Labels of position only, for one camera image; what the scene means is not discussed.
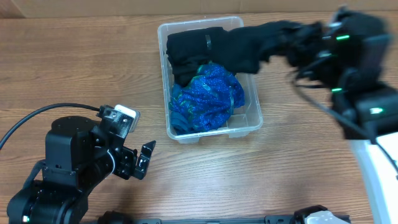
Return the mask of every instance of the white object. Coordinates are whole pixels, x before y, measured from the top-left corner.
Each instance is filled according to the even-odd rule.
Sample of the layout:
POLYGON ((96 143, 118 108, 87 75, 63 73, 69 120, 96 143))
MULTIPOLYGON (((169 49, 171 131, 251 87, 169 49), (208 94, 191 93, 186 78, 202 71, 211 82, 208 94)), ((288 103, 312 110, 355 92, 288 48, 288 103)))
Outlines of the white object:
POLYGON ((112 154, 109 152, 109 149, 108 149, 106 152, 109 154, 109 156, 110 156, 111 159, 112 159, 113 168, 112 168, 112 172, 109 173, 109 174, 111 175, 111 174, 113 174, 114 169, 116 168, 116 163, 114 162, 114 157, 113 157, 112 154))
MULTIPOLYGON (((395 161, 398 159, 398 133, 378 137, 377 141, 395 161)), ((374 222, 398 223, 396 170, 379 147, 369 140, 353 140, 350 143, 362 172, 374 222)))
POLYGON ((314 212, 305 218, 306 224, 348 224, 348 222, 335 217, 330 211, 314 212))
POLYGON ((123 105, 116 105, 114 109, 132 117, 132 124, 129 130, 129 133, 132 133, 136 129, 139 117, 141 115, 140 112, 127 108, 123 105))
POLYGON ((29 222, 29 220, 30 220, 30 218, 27 217, 26 215, 24 215, 24 216, 22 217, 22 222, 24 222, 24 223, 29 222))
POLYGON ((160 62, 162 63, 164 104, 166 112, 166 128, 170 138, 177 140, 181 144, 193 143, 199 141, 203 136, 212 136, 216 134, 228 134, 230 138, 238 138, 248 135, 262 126, 263 119, 257 94, 257 86, 253 75, 239 73, 236 78, 244 90, 245 105, 236 108, 234 114, 223 125, 223 127, 204 133, 177 135, 174 128, 170 125, 170 94, 174 84, 174 75, 172 68, 167 60, 166 43, 167 36, 177 32, 194 29, 204 29, 209 27, 222 27, 224 30, 231 30, 243 27, 243 21, 238 16, 221 17, 216 19, 202 19, 198 21, 174 22, 162 24, 157 30, 159 38, 160 62))

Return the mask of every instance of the black fabric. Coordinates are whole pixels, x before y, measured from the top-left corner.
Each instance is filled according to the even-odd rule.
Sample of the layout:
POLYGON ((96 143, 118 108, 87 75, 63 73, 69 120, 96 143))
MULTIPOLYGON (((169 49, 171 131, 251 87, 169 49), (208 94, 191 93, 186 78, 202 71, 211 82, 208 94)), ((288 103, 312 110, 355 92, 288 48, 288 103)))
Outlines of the black fabric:
POLYGON ((210 27, 207 29, 189 30, 170 34, 167 39, 167 55, 172 66, 174 82, 187 86, 197 74, 200 65, 210 61, 210 46, 218 45, 225 40, 228 32, 222 27, 210 27))
POLYGON ((222 27, 211 27, 170 34, 166 53, 175 83, 186 86, 198 67, 210 61, 232 73, 257 73, 260 61, 268 62, 270 56, 280 52, 283 30, 298 26, 296 22, 279 21, 229 32, 222 27))
POLYGON ((322 29, 322 23, 316 22, 285 31, 286 46, 280 55, 286 56, 292 67, 302 68, 311 64, 318 57, 318 53, 325 49, 322 29))

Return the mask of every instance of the black cloth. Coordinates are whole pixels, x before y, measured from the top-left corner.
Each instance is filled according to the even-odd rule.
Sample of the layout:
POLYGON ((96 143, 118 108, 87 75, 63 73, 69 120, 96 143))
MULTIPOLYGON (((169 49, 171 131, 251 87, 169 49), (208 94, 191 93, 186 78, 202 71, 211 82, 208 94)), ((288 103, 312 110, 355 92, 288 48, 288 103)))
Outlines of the black cloth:
POLYGON ((229 32, 222 27, 210 27, 170 34, 166 53, 175 83, 186 86, 199 66, 210 61, 232 73, 257 73, 260 61, 268 62, 270 56, 280 52, 283 30, 298 26, 296 22, 279 21, 229 32))
POLYGON ((189 30, 170 34, 167 55, 172 66, 174 82, 185 87, 197 75, 200 65, 210 62, 212 45, 225 40, 228 32, 222 27, 189 30))

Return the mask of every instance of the cardboard wall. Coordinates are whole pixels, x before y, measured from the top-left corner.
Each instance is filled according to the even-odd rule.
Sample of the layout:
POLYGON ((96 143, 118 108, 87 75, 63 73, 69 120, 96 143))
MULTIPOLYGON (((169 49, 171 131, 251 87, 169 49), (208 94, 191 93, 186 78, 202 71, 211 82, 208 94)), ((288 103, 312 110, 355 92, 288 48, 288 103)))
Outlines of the cardboard wall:
POLYGON ((341 4, 357 10, 398 10, 398 0, 0 0, 14 3, 27 18, 222 14, 246 12, 335 11, 341 4))

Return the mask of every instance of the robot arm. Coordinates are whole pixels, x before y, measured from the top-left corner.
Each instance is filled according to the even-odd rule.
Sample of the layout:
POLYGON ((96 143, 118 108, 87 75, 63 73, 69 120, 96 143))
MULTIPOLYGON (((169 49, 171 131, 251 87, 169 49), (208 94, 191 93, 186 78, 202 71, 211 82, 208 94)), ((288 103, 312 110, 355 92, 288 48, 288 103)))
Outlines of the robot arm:
POLYGON ((124 146, 139 112, 121 105, 97 110, 100 122, 68 116, 52 123, 45 138, 45 160, 36 163, 23 189, 9 202, 9 223, 79 223, 89 194, 108 175, 145 177, 155 141, 143 145, 140 155, 124 146), (43 181, 34 180, 40 170, 43 181))
MULTIPOLYGON (((392 39, 384 22, 341 8, 326 30, 317 22, 279 34, 277 55, 286 56, 297 68, 292 79, 295 92, 334 117, 345 139, 351 141, 374 221, 398 223, 398 93, 379 81, 381 62, 392 39), (321 85, 302 85, 303 79, 321 85), (303 87, 329 89, 332 108, 312 100, 301 91, 303 87)), ((100 123, 79 116, 53 122, 46 137, 46 160, 38 162, 24 188, 10 201, 9 223, 78 223, 88 209, 88 195, 110 173, 123 179, 144 178, 155 142, 143 145, 140 157, 136 150, 123 146, 139 113, 122 106, 89 109, 99 111, 100 123), (34 180, 39 169, 43 181, 34 180)), ((0 148, 25 121, 6 134, 0 148)), ((326 222, 345 221, 317 207, 295 213, 290 224, 326 222)), ((112 222, 103 218, 100 223, 112 222)))

